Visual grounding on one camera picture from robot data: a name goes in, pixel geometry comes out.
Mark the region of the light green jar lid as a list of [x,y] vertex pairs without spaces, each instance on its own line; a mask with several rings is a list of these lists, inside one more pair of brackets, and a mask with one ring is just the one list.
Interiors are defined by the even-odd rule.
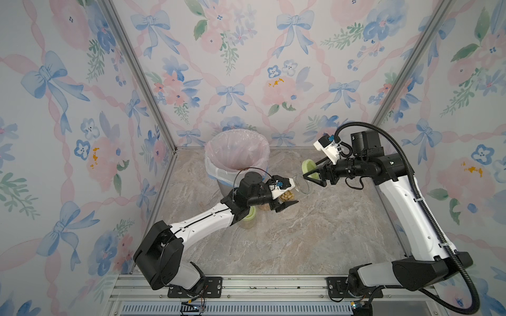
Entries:
[[321,181],[320,171],[315,161],[306,159],[302,163],[303,178],[309,182]]

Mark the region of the green lid jar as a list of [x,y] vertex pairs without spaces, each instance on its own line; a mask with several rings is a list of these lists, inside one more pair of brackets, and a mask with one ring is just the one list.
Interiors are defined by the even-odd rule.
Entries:
[[257,214],[257,210],[256,210],[256,207],[252,206],[250,207],[249,209],[249,214],[244,217],[240,222],[239,222],[239,225],[243,228],[243,229],[251,229],[253,228],[253,226],[255,225],[256,223],[256,214]]
[[279,196],[279,201],[301,201],[307,198],[312,193],[310,182],[301,176],[293,178],[293,186],[290,190],[286,191]]

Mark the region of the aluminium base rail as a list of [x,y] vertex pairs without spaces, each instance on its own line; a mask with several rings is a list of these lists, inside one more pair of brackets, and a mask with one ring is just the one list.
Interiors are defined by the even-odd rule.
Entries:
[[367,299],[332,298],[321,275],[224,275],[202,298],[153,290],[139,273],[120,276],[104,315],[446,315],[419,292],[386,288]]

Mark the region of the aluminium corner post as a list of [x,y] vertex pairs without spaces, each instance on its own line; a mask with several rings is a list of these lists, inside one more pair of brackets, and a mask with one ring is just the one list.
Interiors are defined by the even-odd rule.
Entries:
[[177,147],[175,142],[170,134],[167,123],[164,120],[163,113],[155,101],[154,94],[148,85],[146,75],[143,72],[142,66],[135,54],[134,47],[125,31],[125,27],[121,22],[113,1],[99,0],[98,4],[104,12],[105,18],[110,23],[113,34],[117,37],[119,46],[123,50],[126,62],[133,73],[134,79],[138,83],[142,95],[146,98],[149,109],[154,114],[155,121],[160,127],[164,140],[168,143],[170,152],[172,154],[176,154]]
[[448,16],[454,4],[455,1],[452,0],[436,2],[435,9],[427,20],[426,28],[421,32],[421,35],[415,42],[412,53],[407,57],[403,67],[400,69],[398,77],[392,85],[391,91],[387,93],[386,97],[384,97],[383,104],[380,105],[378,112],[371,121],[372,125],[380,126],[382,121],[387,117],[387,114],[394,105],[395,100],[398,98],[416,67],[418,67],[422,56],[430,47],[432,40],[436,37],[438,30],[446,20],[446,16]]

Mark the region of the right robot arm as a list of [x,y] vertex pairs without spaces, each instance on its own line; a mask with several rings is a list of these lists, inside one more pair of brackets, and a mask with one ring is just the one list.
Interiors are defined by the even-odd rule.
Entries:
[[404,259],[350,269],[351,293],[361,296],[378,286],[420,290],[459,273],[453,256],[464,268],[471,267],[470,254],[458,251],[437,221],[429,220],[431,212],[420,206],[423,198],[413,192],[417,181],[408,177],[399,154],[386,155],[375,131],[357,132],[351,139],[349,157],[342,152],[344,143],[335,143],[333,136],[324,134],[315,141],[314,147],[325,154],[325,159],[304,171],[304,178],[322,187],[341,179],[372,179],[388,209],[397,216],[409,244]]

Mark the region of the grey mesh trash bin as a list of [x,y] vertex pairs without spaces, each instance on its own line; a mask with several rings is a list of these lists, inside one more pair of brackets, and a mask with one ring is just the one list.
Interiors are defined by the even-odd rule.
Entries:
[[232,182],[217,180],[217,184],[220,188],[220,192],[223,195],[223,197],[230,196],[231,199],[235,199],[235,196],[236,196],[235,188],[236,188],[236,184],[237,184],[236,180],[232,181]]

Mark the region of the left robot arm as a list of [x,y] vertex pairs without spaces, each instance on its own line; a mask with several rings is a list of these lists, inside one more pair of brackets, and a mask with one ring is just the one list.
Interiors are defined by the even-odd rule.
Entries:
[[258,172],[247,172],[207,211],[171,225],[156,222],[135,252],[134,263],[153,290],[179,287],[193,296],[200,294],[206,276],[195,263],[183,262],[184,253],[201,239],[244,220],[252,207],[267,205],[279,213],[295,205],[296,200],[282,200],[282,196],[298,186],[293,178],[273,175],[264,180]]

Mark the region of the right aluminium corner post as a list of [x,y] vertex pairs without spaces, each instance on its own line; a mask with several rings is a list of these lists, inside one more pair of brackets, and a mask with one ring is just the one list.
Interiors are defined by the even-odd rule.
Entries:
[[436,2],[435,9],[427,20],[426,28],[421,32],[421,35],[415,42],[412,53],[407,57],[403,67],[400,69],[398,77],[392,85],[391,91],[387,93],[386,97],[384,97],[383,104],[380,105],[378,112],[371,121],[372,125],[380,126],[382,121],[387,117],[387,114],[394,105],[395,100],[398,98],[416,67],[418,67],[422,56],[430,47],[432,40],[436,37],[438,30],[446,20],[446,16],[448,16],[454,4],[455,1],[452,0]]

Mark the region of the left aluminium corner post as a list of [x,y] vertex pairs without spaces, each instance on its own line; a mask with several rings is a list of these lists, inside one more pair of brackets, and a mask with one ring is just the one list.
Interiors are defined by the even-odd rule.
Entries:
[[155,121],[160,127],[164,140],[168,143],[170,152],[172,154],[176,154],[177,147],[175,142],[170,134],[167,123],[164,120],[163,113],[155,101],[154,94],[148,85],[146,75],[143,72],[142,66],[135,54],[134,47],[125,31],[125,27],[121,22],[113,1],[99,0],[98,4],[104,12],[105,18],[110,23],[113,34],[117,37],[119,46],[123,50],[126,62],[133,73],[134,79],[138,83],[142,95],[146,98],[149,109],[154,114]]

